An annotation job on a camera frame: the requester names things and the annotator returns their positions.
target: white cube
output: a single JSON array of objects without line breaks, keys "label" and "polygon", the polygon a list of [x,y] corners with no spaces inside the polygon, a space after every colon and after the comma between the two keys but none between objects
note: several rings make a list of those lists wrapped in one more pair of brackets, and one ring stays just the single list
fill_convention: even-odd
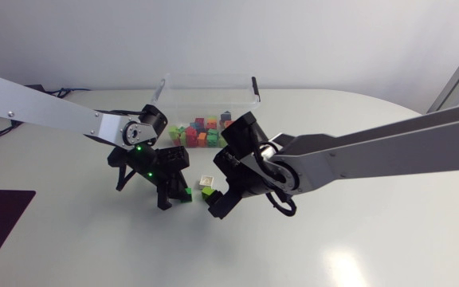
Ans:
[{"label": "white cube", "polygon": [[202,175],[201,179],[199,180],[199,189],[203,189],[203,187],[212,188],[214,185],[214,177],[208,175]]}]

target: small block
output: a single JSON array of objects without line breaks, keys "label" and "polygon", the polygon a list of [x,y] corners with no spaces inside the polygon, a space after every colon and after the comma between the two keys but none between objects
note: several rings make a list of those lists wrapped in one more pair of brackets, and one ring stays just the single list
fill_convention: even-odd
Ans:
[{"label": "small block", "polygon": [[222,136],[219,136],[219,147],[225,147],[227,145],[228,143],[226,142],[226,140],[224,140]]},{"label": "small block", "polygon": [[199,189],[203,189],[205,187],[212,188],[214,184],[214,177],[208,175],[202,175],[201,179],[199,180]]},{"label": "small block", "polygon": [[214,191],[215,189],[212,189],[211,187],[203,187],[201,190],[201,196],[203,197],[203,200],[208,199],[208,197],[211,196]]},{"label": "small block", "polygon": [[192,190],[190,189],[190,187],[186,188],[185,189],[185,192],[190,195],[190,200],[181,200],[180,202],[181,203],[185,203],[185,202],[192,202]]},{"label": "small block", "polygon": [[227,120],[231,120],[231,112],[225,111],[221,114],[221,122],[225,122]]},{"label": "small block", "polygon": [[224,122],[224,128],[228,128],[232,123],[234,122],[234,120],[227,120]]}]

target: white tabletop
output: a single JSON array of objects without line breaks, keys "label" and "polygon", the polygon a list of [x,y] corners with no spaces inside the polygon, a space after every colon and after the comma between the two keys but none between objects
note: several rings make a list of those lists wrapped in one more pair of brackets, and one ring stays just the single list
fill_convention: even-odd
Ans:
[{"label": "white tabletop", "polygon": [[[348,92],[263,90],[268,136],[341,136],[416,116]],[[139,109],[151,91],[77,92],[96,109]],[[167,141],[164,133],[161,144]],[[136,176],[115,190],[111,147],[24,124],[0,139],[0,189],[37,195],[0,250],[0,286],[459,286],[459,171],[338,180],[296,196],[287,218],[265,196],[223,220],[200,192],[156,207]],[[218,149],[189,149],[187,183],[215,176]]]}]

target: orange cube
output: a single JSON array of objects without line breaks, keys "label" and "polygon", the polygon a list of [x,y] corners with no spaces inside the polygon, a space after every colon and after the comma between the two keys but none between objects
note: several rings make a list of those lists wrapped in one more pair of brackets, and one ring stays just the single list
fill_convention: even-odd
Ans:
[{"label": "orange cube", "polygon": [[230,124],[232,124],[234,120],[227,120],[224,122],[224,128],[228,128]]},{"label": "orange cube", "polygon": [[198,146],[206,147],[206,132],[200,132],[198,136]]}]

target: colored cube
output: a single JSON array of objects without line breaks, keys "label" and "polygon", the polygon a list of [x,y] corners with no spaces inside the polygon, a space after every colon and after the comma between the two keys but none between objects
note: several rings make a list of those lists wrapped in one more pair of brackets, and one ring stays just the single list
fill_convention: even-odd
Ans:
[{"label": "colored cube", "polygon": [[231,120],[231,112],[225,111],[221,114],[221,120],[219,121],[219,124],[221,125],[221,128],[224,127],[224,123],[227,120]]},{"label": "colored cube", "polygon": [[217,123],[207,123],[206,129],[217,129]]},{"label": "colored cube", "polygon": [[228,128],[232,123],[234,122],[234,120],[227,120],[224,122],[224,128]]},{"label": "colored cube", "polygon": [[199,147],[206,147],[206,133],[201,132],[198,136],[198,146]]},{"label": "colored cube", "polygon": [[180,134],[180,144],[181,144],[182,146],[184,146],[184,147],[187,146],[187,135],[186,135],[185,132],[182,132],[182,133]]},{"label": "colored cube", "polygon": [[212,136],[218,136],[219,132],[216,129],[212,129],[211,128],[211,129],[208,130],[208,134],[212,135]]},{"label": "colored cube", "polygon": [[190,187],[186,188],[185,192],[190,196],[190,200],[181,200],[180,202],[181,203],[192,202],[192,190],[190,189]]},{"label": "colored cube", "polygon": [[217,129],[217,117],[215,116],[210,116],[206,120],[206,129]]},{"label": "colored cube", "polygon": [[172,140],[177,140],[179,138],[179,129],[176,126],[170,126],[168,132]]},{"label": "colored cube", "polygon": [[206,137],[206,142],[208,143],[209,147],[217,147],[217,136],[208,135]]},{"label": "colored cube", "polygon": [[185,129],[186,133],[186,143],[187,147],[197,147],[198,146],[198,133],[192,127],[187,127]]},{"label": "colored cube", "polygon": [[198,126],[205,126],[205,119],[204,118],[196,118],[196,120],[194,120],[194,122],[198,125]]},{"label": "colored cube", "polygon": [[214,184],[214,177],[213,176],[202,175],[201,179],[199,180],[199,188],[200,189],[203,189],[205,187],[212,188],[213,184]]},{"label": "colored cube", "polygon": [[219,147],[225,147],[227,145],[228,143],[226,142],[226,140],[224,140],[222,136],[219,136]]},{"label": "colored cube", "polygon": [[202,132],[206,132],[206,129],[205,129],[205,127],[197,127],[196,128],[196,132],[198,132],[198,135],[199,135]]},{"label": "colored cube", "polygon": [[206,200],[209,196],[211,196],[214,193],[214,191],[215,189],[212,189],[211,187],[203,187],[203,189],[201,190],[201,196],[204,200]]}]

